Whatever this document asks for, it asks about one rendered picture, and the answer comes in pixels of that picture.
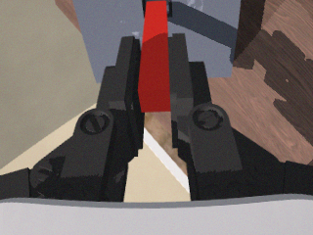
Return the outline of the red peg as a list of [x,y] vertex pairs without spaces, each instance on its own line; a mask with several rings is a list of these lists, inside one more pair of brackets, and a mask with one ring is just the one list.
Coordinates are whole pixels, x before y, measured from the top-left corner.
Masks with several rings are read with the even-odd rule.
[[141,112],[170,112],[166,1],[146,4],[138,95]]

